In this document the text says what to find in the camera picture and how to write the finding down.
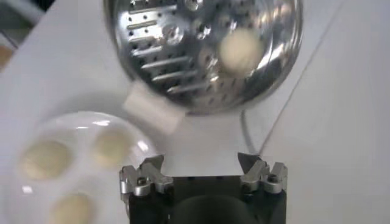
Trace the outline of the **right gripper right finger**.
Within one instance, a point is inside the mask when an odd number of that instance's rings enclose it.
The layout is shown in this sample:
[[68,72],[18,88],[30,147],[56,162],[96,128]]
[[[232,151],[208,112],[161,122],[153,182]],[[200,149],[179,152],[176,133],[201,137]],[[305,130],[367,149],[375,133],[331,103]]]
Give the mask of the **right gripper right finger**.
[[272,167],[257,155],[238,153],[238,161],[244,172],[240,176],[240,183],[249,192],[255,192],[260,184],[270,194],[279,194],[287,190],[288,168],[280,162]]

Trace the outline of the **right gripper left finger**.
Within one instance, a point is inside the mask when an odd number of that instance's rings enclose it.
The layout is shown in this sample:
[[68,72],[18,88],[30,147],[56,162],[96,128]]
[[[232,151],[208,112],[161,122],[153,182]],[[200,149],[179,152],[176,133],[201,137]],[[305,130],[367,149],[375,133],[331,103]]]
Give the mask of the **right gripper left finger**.
[[137,169],[133,166],[122,167],[119,171],[121,195],[143,197],[149,195],[153,187],[164,194],[173,187],[173,177],[161,173],[163,161],[164,155],[157,155],[146,158]]

